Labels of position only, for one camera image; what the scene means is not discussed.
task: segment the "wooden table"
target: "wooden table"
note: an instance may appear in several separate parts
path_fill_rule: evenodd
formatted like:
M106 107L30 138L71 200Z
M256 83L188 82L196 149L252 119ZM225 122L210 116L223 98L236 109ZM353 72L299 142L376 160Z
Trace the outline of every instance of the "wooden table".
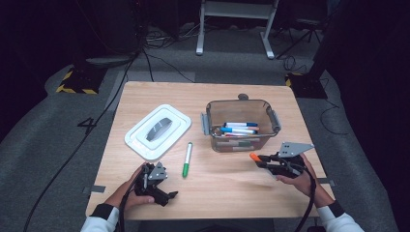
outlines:
M92 192L86 214L90 215L144 161L126 145L127 131L167 103L192 120L187 132L160 159L168 179L159 188L179 193L165 207L154 204L132 209L126 213L127 219L301 217L308 206L306 196L258 168L249 152L215 152L211 137L202 131L200 114L205 113L208 102L237 100L241 93L267 101L282 125L279 134L256 154L275 154L283 141L312 142L295 97L286 86L129 82L124 87L95 182L106 189L104 193ZM189 142L193 143L190 172L184 179L182 169ZM326 177L315 149L306 155L317 177ZM329 185L323 186L333 195ZM310 215L317 216L315 209Z

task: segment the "pen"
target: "pen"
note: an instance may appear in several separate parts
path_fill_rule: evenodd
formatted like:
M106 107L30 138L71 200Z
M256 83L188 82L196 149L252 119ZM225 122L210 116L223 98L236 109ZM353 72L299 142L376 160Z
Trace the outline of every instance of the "pen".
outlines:
M257 127L257 123L225 123L226 127Z
M232 129L232 128L220 128L222 132L239 132L239 133L256 133L255 130L247 130L247 129Z
M182 170L182 176L185 178L188 176L188 169L190 168L190 152L192 151L192 143L188 143L187 156L185 157L184 169Z
M217 142L217 147L249 147L252 146L250 141L228 141Z
M248 133L232 133L232 132L225 132L223 135L225 137L239 137L239 136L249 136Z
M254 150L254 147L218 147L217 149L220 152L245 152Z
M259 127L230 126L230 127L227 127L227 128L231 128L231 129L246 129L246 130L259 131Z

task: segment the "hand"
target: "hand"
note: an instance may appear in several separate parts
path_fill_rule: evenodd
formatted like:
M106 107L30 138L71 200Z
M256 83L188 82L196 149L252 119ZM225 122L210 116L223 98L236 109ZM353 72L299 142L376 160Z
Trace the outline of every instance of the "hand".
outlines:
M305 154L301 153L300 156L304 160L305 166L307 167L307 170L311 173L313 176L313 179L316 182L316 185L319 186L316 180L316 174L314 173L313 167L311 166L311 163L308 161L307 157ZM277 181L282 181L283 183L287 185L293 185L297 190L301 191L304 195L310 196L310 177L306 171L304 171L300 176L292 179L288 178L285 176L277 175Z
M304 160L305 166L310 174L313 176L314 181L316 182L316 191L314 194L314 205L316 208L328 206L333 204L335 200L329 195L327 191L319 184L316 178L316 173L311 166L311 163L308 161L305 154L301 153L301 157ZM287 185L293 185L297 190L301 191L304 195L310 197L310 177L306 171L302 175L298 176L295 179L288 178L285 176L277 175L277 181L282 181Z
M114 193L112 193L111 196L109 196L105 200L105 204L112 205L116 208L120 208L121 200L123 199L123 196L126 194L128 188L132 184L132 181L135 179L135 177L138 175L138 173L141 171L142 165L139 166L135 172L132 174L130 179L123 183L117 190L115 190ZM141 195L137 196L134 191L130 192L129 198L126 203L125 211L136 206L136 205L142 205L142 204L150 204L154 203L154 197L149 196L149 195Z

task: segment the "green marker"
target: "green marker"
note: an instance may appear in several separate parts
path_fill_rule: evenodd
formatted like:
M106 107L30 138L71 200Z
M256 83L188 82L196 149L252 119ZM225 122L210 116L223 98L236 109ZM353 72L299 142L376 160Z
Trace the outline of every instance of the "green marker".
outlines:
M184 169L182 170L182 176L186 178L188 176L188 169L190 169L190 152L192 151L192 143L188 143L187 156L185 157Z

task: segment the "gray carpet floor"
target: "gray carpet floor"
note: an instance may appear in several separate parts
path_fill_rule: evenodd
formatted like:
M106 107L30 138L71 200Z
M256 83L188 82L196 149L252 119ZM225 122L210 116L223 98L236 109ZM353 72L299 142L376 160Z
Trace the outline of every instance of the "gray carpet floor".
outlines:
M290 71L284 67L288 66L282 60L267 59L260 31L263 28L211 31L205 36L202 56L195 54L196 36L186 37L169 47L146 48L147 54L152 55L149 59L154 81L188 82L181 79L179 71L196 83L285 85L284 76ZM300 33L294 31L292 35L297 37ZM275 52L290 45L287 33L270 41ZM289 55L296 62L294 70L301 67L297 72L308 71L317 47L317 41L312 40L293 48ZM97 95L56 93L69 68L49 78L44 86L47 98L29 111L0 144L0 231L23 231L36 200L84 137L85 128L77 124L90 117L99 118L125 71L125 66L109 69ZM141 54L132 64L127 79L150 81L148 71L147 59ZM333 191L337 200L365 231L397 231L387 193L350 128L336 82L325 72L322 83L329 96L327 101L297 99L297 102L328 177L336 183ZM45 193L27 231L80 230L86 217L86 191L94 184L114 117L115 107L101 117ZM195 231L220 223L241 227L244 231L286 232L293 231L299 220L128 221L127 231L171 231L169 228ZM304 231L313 224L310 218Z

